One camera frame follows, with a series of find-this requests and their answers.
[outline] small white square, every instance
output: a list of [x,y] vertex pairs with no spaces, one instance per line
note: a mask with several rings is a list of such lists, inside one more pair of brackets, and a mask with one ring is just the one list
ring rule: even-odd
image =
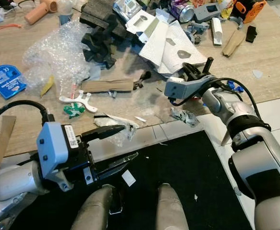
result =
[[131,187],[132,184],[136,182],[136,179],[131,175],[129,170],[126,170],[122,174],[122,177],[129,187]]

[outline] clear plastic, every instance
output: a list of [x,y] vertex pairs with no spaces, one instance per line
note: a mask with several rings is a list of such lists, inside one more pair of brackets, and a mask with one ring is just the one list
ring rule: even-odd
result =
[[108,141],[114,143],[119,147],[123,146],[123,141],[125,141],[126,139],[131,141],[132,137],[135,135],[137,131],[137,128],[139,128],[139,125],[137,125],[135,122],[121,117],[106,115],[104,113],[96,114],[96,116],[108,116],[108,117],[99,117],[94,119],[94,123],[99,127],[113,126],[113,125],[125,126],[124,130],[107,138]]
[[40,94],[49,76],[54,76],[57,96],[70,97],[75,85],[89,78],[90,63],[86,62],[81,43],[91,27],[79,19],[64,24],[57,30],[32,45],[23,56],[23,64],[29,68],[21,80],[27,84],[30,93]]

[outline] orange object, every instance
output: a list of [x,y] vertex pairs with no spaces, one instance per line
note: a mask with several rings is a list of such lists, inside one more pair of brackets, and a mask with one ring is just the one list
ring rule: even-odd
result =
[[26,14],[24,18],[30,25],[32,25],[48,12],[57,12],[57,3],[55,0],[40,0],[40,5]]
[[267,3],[265,0],[233,0],[233,15],[241,17],[244,23],[253,21]]
[[21,25],[21,24],[7,24],[7,25],[2,25],[2,26],[0,26],[0,30],[1,30],[1,29],[4,29],[4,28],[8,28],[8,27],[18,27],[18,28],[21,28],[22,25]]

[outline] black mat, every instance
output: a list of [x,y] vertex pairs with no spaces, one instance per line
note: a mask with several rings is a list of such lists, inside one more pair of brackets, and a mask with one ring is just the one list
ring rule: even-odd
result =
[[[189,229],[252,229],[204,131],[165,144],[138,150],[139,156],[128,166],[136,179],[131,187],[121,174],[102,182],[116,186],[124,198],[124,212],[109,218],[109,230],[153,230],[161,183],[176,190]],[[56,190],[41,196],[11,229],[69,229],[82,203],[99,186],[76,184],[67,193]]]

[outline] orange tool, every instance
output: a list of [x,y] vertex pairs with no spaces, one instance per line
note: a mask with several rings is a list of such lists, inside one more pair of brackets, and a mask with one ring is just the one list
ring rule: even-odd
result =
[[253,21],[267,3],[265,0],[233,0],[233,15],[241,17],[244,23]]

